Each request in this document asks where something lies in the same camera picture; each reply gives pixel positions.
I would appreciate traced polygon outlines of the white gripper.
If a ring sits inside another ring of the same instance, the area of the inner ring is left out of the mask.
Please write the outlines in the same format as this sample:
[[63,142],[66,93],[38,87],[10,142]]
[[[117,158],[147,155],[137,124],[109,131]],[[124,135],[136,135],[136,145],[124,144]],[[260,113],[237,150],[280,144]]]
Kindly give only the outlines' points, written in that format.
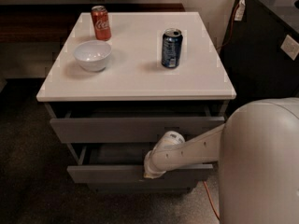
[[166,169],[163,167],[163,164],[169,158],[166,148],[180,145],[184,142],[185,139],[181,134],[174,131],[166,132],[144,159],[144,177],[155,179],[164,175]]

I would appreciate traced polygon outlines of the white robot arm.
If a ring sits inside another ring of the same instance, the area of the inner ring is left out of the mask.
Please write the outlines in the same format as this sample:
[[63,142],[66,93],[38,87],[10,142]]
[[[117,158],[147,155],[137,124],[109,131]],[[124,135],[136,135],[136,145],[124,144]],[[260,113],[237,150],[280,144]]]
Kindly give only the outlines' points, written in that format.
[[299,98],[248,103],[189,141],[166,133],[144,177],[210,161],[219,164],[220,224],[299,224]]

